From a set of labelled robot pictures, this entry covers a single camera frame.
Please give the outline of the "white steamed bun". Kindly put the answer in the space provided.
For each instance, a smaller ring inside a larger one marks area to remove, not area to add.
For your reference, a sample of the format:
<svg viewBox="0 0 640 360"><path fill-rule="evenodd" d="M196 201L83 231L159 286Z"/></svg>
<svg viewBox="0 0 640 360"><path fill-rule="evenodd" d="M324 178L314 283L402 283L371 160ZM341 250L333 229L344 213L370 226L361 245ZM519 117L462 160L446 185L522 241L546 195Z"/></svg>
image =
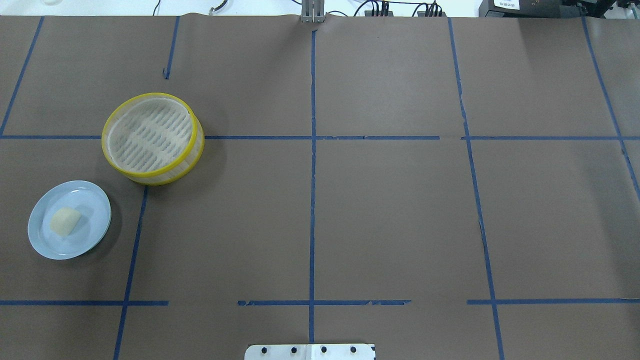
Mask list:
<svg viewBox="0 0 640 360"><path fill-rule="evenodd" d="M81 218L82 213L79 210L71 207L61 207L52 215L49 228L59 237L68 237Z"/></svg>

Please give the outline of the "brown paper table cover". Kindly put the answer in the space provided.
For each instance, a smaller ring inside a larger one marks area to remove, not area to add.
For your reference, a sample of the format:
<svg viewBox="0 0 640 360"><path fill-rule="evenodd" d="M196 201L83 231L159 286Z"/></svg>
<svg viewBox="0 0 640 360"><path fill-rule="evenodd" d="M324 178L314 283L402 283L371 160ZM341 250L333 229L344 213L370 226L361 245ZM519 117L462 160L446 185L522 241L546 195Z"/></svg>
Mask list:
<svg viewBox="0 0 640 360"><path fill-rule="evenodd" d="M639 22L2 16L1 358L260 343L637 360Z"/></svg>

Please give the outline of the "black electronics box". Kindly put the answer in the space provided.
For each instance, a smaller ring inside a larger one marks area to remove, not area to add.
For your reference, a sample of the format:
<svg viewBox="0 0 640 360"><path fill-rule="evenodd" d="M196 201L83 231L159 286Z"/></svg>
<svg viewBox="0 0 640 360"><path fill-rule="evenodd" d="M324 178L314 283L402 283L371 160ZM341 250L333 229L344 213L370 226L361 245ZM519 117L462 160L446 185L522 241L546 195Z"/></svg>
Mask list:
<svg viewBox="0 0 640 360"><path fill-rule="evenodd" d="M580 18L583 11L562 0L483 0L478 6L479 18Z"/></svg>

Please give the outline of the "light blue plate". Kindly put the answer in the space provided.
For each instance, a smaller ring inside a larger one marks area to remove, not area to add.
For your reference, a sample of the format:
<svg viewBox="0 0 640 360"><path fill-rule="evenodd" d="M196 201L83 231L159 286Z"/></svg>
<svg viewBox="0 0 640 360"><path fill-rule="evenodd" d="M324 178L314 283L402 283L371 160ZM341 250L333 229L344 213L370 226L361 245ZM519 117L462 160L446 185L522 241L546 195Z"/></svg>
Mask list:
<svg viewBox="0 0 640 360"><path fill-rule="evenodd" d="M60 237L50 229L51 217L62 207L74 208L82 214L67 237ZM110 200L101 187L86 180L71 180L41 196L30 212L27 235L39 255L68 260L93 249L107 233L111 218Z"/></svg>

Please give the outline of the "aluminium frame post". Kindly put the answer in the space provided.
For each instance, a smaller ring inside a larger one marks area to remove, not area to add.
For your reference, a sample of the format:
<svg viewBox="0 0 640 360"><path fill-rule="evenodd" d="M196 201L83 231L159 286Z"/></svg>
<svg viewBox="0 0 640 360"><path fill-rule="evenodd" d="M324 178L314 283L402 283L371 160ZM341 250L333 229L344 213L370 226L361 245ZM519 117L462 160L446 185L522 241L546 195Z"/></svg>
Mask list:
<svg viewBox="0 0 640 360"><path fill-rule="evenodd" d="M324 0L298 0L301 5L302 23L324 23L326 19Z"/></svg>

